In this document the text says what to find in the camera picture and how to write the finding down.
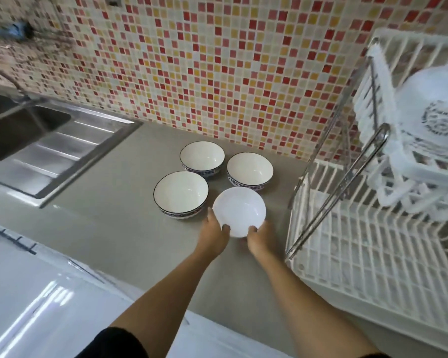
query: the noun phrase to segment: ceramic bowl with blue pattern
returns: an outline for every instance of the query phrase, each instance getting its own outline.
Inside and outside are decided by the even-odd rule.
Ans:
[[[234,186],[260,191],[268,185],[273,175],[272,164],[257,153],[238,153],[227,162],[227,178]]]
[[[164,176],[153,192],[159,209],[174,219],[188,219],[204,207],[209,186],[206,180],[193,172],[178,171]]]
[[[205,179],[217,174],[224,163],[224,150],[213,142],[198,141],[185,146],[179,154],[186,171],[194,172]]]

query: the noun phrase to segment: tile backsplash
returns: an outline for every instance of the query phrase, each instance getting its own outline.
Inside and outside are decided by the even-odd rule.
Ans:
[[[375,28],[448,35],[448,0],[54,1],[72,49],[0,57],[26,89],[303,159]],[[0,22],[33,3],[0,0]],[[27,18],[58,27],[41,4]]]

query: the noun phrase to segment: white plastic bowl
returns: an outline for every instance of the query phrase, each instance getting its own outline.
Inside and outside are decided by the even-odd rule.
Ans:
[[[178,171],[163,177],[154,188],[154,202],[166,215],[187,218],[197,214],[204,205],[209,186],[198,174]]]
[[[198,141],[185,146],[179,154],[182,166],[191,172],[210,177],[221,169],[224,150],[215,143]]]
[[[262,197],[247,187],[232,187],[213,204],[214,214],[222,225],[231,227],[231,237],[245,237],[249,226],[259,228],[266,219],[266,204]]]
[[[274,168],[267,158],[257,153],[243,152],[229,159],[227,174],[233,185],[258,191],[270,181]]]

